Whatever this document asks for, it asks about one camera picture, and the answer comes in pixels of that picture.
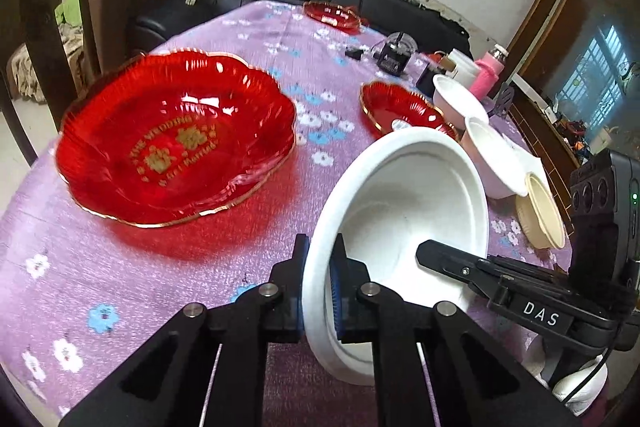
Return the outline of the gloved right hand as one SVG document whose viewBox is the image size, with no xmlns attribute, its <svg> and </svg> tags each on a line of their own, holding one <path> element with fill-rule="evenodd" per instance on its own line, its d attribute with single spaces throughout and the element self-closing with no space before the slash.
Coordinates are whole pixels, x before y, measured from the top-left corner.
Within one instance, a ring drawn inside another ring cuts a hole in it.
<svg viewBox="0 0 640 427">
<path fill-rule="evenodd" d="M 561 378 L 550 386 L 538 373 L 536 381 L 550 390 L 575 416 L 585 413 L 596 401 L 608 380 L 608 366 L 603 355 L 585 363 L 577 372 Z"/>
</svg>

